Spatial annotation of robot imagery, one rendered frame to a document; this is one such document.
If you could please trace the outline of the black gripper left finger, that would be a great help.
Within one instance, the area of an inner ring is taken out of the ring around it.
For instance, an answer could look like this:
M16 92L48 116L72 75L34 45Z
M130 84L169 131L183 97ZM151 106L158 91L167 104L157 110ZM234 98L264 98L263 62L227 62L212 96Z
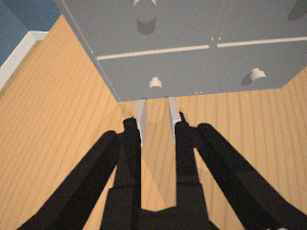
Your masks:
M99 230L133 230L134 208L141 208L141 147L147 118L145 100L139 100L134 116L123 121L124 131L103 133L40 209L16 230L83 230L116 165Z

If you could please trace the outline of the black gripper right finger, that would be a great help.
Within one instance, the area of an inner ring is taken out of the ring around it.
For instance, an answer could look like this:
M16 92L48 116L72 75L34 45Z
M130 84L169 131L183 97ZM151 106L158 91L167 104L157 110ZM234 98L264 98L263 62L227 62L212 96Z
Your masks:
M211 230L194 149L245 230L307 230L307 215L289 203L216 128L208 123L189 126L174 97L168 97L168 106L176 145L177 230Z

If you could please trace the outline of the beige small chest of drawers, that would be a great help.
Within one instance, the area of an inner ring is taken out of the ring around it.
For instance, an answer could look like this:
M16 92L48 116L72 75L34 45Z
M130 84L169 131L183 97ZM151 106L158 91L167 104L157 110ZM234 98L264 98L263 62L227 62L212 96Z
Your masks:
M215 26L215 30L211 40L205 41L196 41L196 42L186 42L186 43L177 43L177 44L167 44L167 45L158 45L158 46L150 46L150 47L141 47L141 48L132 48L132 49L124 49L124 50L116 50L116 51L107 51L100 53L93 53L90 46L88 45L86 39L83 36L82 31L80 30L78 24L76 23L73 15L67 8L64 0L54 0L57 4L60 12L64 16L68 25L72 29L76 38L79 40L81 45L83 46L85 52L88 57L92 61L93 65L97 69L98 73L102 77L105 82L107 88L111 92L112 96L119 102L129 102L129 101L139 101L139 100L151 100L151 99L162 99L168 97L184 97L184 96L196 96L196 95L207 95L207 94L219 94L219 93L230 93L230 92L242 92L242 91L253 91L253 90L265 90L265 89L277 89L282 88L286 85L291 79L293 79L299 72L301 72L306 66L307 62L304 63L295 73L293 73L285 82L283 82L279 87L268 87L268 88L256 88L256 89L244 89L244 90L232 90L232 91L221 91L221 92L209 92L209 93L201 93L210 63L214 56L217 44L222 43L233 43L233 42L244 42L244 41L255 41L255 40L267 40L267 39L278 39L278 38L291 38L291 37L304 37L307 36L307 33L295 33L295 34L272 34L272 35L260 35L260 36L249 36L249 37L237 37L237 38L227 38L221 39L220 35L224 26L224 22L231 4L232 0L223 0L220 13L217 19L217 23ZM206 56L206 60L201 72L200 82L197 88L196 94L187 94L187 95L175 95L175 96L164 96L164 97L153 97L153 98L143 98L143 99L131 99L131 100L120 100L118 95L116 94L114 88L112 87L110 81L108 80L103 68L101 67L98 57L102 56L111 56L111 55L119 55L119 54L127 54L127 53L136 53L136 52L145 52L145 51L154 51L154 50L163 50L163 49L173 49L173 48L182 48L182 47L192 47L192 46L201 46L208 45L209 50Z

